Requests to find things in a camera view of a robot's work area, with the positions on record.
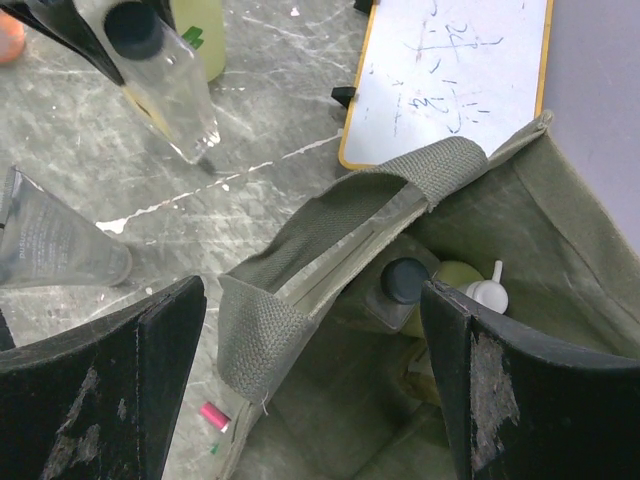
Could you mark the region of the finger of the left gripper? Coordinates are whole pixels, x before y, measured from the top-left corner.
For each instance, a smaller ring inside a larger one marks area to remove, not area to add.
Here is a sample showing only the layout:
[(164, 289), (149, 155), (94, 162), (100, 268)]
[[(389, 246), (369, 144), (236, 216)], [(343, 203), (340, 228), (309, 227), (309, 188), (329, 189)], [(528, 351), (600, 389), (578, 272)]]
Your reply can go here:
[(77, 53), (116, 85), (125, 81), (72, 0), (2, 1), (1, 10)]
[(145, 0), (159, 17), (172, 29), (175, 28), (175, 21), (171, 10), (170, 0)]

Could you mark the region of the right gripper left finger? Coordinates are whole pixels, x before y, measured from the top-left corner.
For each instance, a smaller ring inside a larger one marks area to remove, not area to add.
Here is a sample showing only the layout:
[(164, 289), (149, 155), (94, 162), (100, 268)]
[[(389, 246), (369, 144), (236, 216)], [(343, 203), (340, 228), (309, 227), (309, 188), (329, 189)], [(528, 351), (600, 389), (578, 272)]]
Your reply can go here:
[(205, 313), (190, 276), (2, 352), (2, 478), (161, 478)]

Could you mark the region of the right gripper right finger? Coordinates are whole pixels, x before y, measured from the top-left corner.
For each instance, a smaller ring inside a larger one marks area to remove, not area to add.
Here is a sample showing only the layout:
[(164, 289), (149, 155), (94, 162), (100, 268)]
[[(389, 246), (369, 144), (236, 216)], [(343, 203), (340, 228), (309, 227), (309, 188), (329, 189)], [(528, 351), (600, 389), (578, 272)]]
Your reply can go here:
[(639, 363), (426, 282), (422, 325), (461, 479), (635, 479)]

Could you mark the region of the clear square bottle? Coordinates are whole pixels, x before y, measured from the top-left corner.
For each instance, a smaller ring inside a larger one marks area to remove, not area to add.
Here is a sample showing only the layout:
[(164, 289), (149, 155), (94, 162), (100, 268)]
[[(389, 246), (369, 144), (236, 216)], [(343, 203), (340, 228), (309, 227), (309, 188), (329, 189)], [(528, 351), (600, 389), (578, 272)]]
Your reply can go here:
[(220, 142), (205, 69), (191, 46), (153, 7), (115, 4), (103, 20), (128, 99), (185, 161), (196, 164)]
[(417, 258), (389, 261), (364, 297), (367, 313), (383, 330), (398, 332), (419, 304), (422, 284), (429, 278), (429, 270)]

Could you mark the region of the yellow-green pump bottle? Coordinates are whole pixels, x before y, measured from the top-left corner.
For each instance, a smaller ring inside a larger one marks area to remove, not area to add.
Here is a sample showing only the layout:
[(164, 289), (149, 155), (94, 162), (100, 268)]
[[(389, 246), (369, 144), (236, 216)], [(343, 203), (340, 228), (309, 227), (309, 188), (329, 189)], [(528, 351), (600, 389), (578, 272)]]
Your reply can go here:
[(404, 258), (399, 265), (399, 291), (401, 300), (408, 303), (395, 304), (390, 311), (391, 325), (404, 335), (423, 338), (420, 314), (422, 285), (427, 280), (438, 280), (457, 289), (476, 303), (499, 314), (506, 312), (509, 296), (501, 283), (503, 262), (496, 260), (494, 270), (485, 278), (471, 265), (461, 261), (444, 261), (436, 266), (432, 274), (415, 258)]

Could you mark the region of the olive canvas bag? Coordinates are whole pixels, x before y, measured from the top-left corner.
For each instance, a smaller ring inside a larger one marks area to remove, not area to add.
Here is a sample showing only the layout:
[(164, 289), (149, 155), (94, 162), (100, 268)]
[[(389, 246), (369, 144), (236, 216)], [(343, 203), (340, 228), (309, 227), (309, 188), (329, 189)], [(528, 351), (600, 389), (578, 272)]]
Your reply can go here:
[(337, 180), (223, 275), (218, 479), (635, 479), (639, 258), (544, 112)]

